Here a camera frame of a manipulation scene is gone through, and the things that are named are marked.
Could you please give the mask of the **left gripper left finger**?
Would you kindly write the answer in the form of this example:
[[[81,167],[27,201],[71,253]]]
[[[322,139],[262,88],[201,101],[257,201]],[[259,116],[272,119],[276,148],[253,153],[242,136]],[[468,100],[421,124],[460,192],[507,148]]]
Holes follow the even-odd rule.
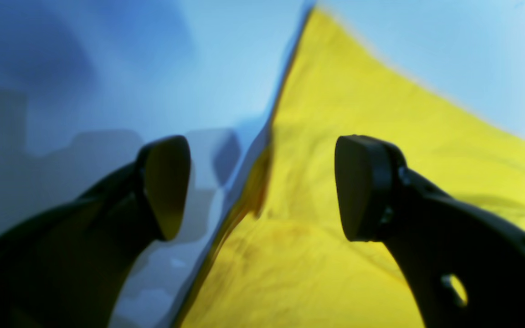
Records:
[[[106,328],[138,256],[177,237],[190,176],[186,137],[159,139],[1,235],[0,328]]]

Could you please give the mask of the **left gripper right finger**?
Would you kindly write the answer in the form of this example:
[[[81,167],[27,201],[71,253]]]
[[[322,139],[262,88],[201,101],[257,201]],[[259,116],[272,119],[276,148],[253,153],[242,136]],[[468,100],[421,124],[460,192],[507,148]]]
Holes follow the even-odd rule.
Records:
[[[344,235],[386,246],[427,328],[525,328],[525,231],[454,199],[373,137],[339,137],[334,174]]]

